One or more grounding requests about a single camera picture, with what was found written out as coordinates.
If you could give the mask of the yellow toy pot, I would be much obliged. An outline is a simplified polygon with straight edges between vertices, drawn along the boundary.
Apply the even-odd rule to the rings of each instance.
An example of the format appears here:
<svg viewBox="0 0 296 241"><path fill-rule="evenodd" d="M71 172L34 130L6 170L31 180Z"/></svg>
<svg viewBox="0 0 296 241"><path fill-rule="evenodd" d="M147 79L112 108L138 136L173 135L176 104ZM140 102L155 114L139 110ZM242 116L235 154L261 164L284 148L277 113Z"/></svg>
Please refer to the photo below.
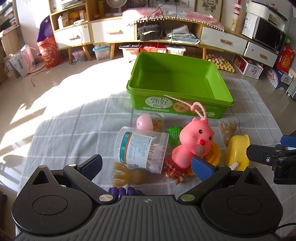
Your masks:
<svg viewBox="0 0 296 241"><path fill-rule="evenodd" d="M249 159L246 155L249 145L248 135L234 135L230 139L226 152L226 165L231 170L244 171L249 166Z"/></svg>

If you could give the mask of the red toy crab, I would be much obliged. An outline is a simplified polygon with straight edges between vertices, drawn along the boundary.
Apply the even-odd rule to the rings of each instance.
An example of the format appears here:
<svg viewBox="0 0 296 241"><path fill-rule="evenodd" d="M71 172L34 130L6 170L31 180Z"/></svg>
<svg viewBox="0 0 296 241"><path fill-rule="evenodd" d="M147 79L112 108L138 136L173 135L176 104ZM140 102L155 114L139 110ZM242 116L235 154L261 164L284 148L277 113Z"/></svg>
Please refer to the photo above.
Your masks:
<svg viewBox="0 0 296 241"><path fill-rule="evenodd" d="M180 168L172 158L165 159L165 176L174 180L175 185L183 182L188 172L187 169Z"/></svg>

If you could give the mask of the pink rubber toy creature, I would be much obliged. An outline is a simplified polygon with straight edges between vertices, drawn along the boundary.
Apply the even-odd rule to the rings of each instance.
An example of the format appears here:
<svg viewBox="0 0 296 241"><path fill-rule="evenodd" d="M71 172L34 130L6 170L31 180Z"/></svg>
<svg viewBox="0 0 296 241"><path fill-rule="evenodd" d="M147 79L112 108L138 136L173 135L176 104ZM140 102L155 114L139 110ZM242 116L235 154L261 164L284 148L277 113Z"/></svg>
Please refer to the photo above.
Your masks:
<svg viewBox="0 0 296 241"><path fill-rule="evenodd" d="M203 157L209 153L213 141L214 131L211 129L205 108L199 102L188 104L191 111L199 118L193 118L180 132L180 145L173 149L171 158L181 169L191 165L194 156Z"/></svg>

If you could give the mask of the purple toy grapes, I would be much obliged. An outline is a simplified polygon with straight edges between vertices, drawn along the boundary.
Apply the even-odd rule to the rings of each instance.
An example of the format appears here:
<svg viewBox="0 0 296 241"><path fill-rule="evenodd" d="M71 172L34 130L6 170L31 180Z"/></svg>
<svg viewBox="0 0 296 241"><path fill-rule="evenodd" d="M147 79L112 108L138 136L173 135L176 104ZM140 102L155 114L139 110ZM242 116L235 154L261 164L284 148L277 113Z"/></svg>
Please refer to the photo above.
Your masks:
<svg viewBox="0 0 296 241"><path fill-rule="evenodd" d="M108 193L113 195L116 200L121 199L122 196L145 196L144 193L133 187L128 187L127 189L123 187L110 187Z"/></svg>

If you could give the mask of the toy corn cob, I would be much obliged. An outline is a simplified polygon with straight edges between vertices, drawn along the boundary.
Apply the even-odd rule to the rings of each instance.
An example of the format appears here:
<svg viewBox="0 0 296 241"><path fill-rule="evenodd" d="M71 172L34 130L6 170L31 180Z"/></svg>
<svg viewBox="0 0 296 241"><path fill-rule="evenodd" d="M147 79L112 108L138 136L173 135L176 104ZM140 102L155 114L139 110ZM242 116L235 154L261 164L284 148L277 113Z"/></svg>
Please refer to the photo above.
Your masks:
<svg viewBox="0 0 296 241"><path fill-rule="evenodd" d="M180 133L182 131L181 126L172 126L168 129L167 133L169 134L169 140L168 143L172 148L176 148L177 146L181 145L180 142Z"/></svg>

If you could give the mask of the clear cotton swab jar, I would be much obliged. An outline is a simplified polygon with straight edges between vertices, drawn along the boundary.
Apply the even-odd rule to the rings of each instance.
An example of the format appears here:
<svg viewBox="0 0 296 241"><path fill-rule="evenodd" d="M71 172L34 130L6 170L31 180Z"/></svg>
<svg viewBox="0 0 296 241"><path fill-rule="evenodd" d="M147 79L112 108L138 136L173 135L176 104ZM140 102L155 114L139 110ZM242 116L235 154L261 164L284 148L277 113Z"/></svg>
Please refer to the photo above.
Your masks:
<svg viewBox="0 0 296 241"><path fill-rule="evenodd" d="M117 134L114 158L117 162L151 173L162 172L169 134L124 126Z"/></svg>

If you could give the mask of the orange flower-shaped bowl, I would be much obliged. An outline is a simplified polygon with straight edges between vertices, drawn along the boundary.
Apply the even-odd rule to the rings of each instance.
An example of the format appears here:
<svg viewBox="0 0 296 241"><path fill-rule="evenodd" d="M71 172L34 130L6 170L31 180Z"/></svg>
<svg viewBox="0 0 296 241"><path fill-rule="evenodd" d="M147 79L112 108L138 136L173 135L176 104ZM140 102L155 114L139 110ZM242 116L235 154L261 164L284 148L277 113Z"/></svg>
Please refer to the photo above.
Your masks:
<svg viewBox="0 0 296 241"><path fill-rule="evenodd" d="M188 175L195 175L202 181L207 179L214 174L216 166L220 163L221 156L220 148L213 142L208 154L203 157L196 156L192 159L188 168Z"/></svg>

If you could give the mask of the pink capsule ball toy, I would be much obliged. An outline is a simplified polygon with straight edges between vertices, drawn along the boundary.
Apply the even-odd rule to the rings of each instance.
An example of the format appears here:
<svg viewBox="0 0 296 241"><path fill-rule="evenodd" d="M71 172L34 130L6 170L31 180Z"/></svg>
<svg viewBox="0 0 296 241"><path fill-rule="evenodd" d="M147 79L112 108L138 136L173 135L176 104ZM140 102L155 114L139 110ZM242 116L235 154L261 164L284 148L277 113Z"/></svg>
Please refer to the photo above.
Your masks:
<svg viewBox="0 0 296 241"><path fill-rule="evenodd" d="M144 113L138 117L136 127L144 131L160 132L163 129L163 119L157 113Z"/></svg>

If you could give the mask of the white toy storage crate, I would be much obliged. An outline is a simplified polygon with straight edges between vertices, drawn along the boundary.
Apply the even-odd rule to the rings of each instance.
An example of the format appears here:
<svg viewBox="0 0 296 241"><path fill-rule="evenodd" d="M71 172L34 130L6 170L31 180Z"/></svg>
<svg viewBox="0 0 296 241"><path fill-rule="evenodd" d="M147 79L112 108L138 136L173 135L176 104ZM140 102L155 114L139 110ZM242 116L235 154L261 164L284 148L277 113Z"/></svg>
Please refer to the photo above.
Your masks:
<svg viewBox="0 0 296 241"><path fill-rule="evenodd" d="M251 59L244 58L238 54L233 56L232 62L239 69L243 76L256 80L259 79L263 71L263 67L259 63Z"/></svg>

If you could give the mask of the green plastic storage box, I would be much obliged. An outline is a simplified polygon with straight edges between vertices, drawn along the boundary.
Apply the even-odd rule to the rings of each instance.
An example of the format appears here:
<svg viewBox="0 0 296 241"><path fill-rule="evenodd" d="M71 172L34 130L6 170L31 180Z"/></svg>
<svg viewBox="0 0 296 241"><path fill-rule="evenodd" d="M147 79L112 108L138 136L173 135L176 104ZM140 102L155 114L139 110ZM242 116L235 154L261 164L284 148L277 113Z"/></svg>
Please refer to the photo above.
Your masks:
<svg viewBox="0 0 296 241"><path fill-rule="evenodd" d="M233 97L215 64L163 53L141 52L126 86L137 110L196 115L200 102L209 118L219 119L233 107Z"/></svg>

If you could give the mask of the egg tray with eggs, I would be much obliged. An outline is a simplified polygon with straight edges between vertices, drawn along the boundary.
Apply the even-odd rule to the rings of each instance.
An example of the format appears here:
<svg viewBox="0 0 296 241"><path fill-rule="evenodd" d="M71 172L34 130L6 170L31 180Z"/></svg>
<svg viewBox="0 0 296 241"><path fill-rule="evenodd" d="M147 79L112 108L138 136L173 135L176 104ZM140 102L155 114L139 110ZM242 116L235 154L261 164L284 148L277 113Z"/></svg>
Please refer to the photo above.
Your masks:
<svg viewBox="0 0 296 241"><path fill-rule="evenodd" d="M231 63L228 60L224 59L222 56L207 54L206 60L214 63L218 70L224 70L231 73L235 72L235 69L231 65Z"/></svg>

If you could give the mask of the black microwave oven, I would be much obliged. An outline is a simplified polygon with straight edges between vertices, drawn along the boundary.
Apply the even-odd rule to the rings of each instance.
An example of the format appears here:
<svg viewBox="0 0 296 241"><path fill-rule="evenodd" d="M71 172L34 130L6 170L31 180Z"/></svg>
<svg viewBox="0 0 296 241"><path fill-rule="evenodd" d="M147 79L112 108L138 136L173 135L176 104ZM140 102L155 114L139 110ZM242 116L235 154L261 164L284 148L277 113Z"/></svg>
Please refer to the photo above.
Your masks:
<svg viewBox="0 0 296 241"><path fill-rule="evenodd" d="M280 52L285 44L286 34L265 19L246 13L241 34Z"/></svg>

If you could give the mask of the wooden TV cabinet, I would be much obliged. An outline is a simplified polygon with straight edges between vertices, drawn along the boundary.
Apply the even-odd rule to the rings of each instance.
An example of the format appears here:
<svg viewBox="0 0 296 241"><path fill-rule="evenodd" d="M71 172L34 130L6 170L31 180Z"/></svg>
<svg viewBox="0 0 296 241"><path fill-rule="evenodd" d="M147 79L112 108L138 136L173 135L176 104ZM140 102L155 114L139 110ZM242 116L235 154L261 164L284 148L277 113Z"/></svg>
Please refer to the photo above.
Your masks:
<svg viewBox="0 0 296 241"><path fill-rule="evenodd" d="M204 56L208 50L229 52L270 67L278 58L276 51L226 28L222 32L201 23L170 19L127 23L122 15L101 15L102 8L110 9L106 1L77 1L64 9L57 3L49 1L49 18L60 50L89 44L110 44L114 50L117 43L152 42L201 48ZM156 8L181 10L177 5L167 6L166 1L158 1Z"/></svg>

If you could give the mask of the framed cartoon picture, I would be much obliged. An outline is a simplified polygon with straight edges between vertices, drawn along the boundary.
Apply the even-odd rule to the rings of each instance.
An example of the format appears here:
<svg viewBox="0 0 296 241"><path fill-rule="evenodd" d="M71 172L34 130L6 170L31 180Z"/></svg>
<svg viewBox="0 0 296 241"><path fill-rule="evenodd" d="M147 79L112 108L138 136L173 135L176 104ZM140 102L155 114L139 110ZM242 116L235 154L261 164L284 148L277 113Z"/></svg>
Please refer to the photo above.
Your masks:
<svg viewBox="0 0 296 241"><path fill-rule="evenodd" d="M222 18L224 0L197 0L195 11L204 15L211 15L216 20Z"/></svg>

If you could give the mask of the pink lace cloth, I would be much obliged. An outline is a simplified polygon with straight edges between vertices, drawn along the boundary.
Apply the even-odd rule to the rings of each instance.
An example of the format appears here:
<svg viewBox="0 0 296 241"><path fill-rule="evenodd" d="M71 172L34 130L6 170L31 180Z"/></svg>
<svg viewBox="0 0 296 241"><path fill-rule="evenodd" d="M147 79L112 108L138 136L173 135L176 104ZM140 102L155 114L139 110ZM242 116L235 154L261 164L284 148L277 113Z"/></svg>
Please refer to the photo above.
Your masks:
<svg viewBox="0 0 296 241"><path fill-rule="evenodd" d="M123 12L122 18L127 23L153 20L179 20L201 23L207 27L224 32L222 24L211 16L203 15L195 11L165 9L165 8L132 8Z"/></svg>

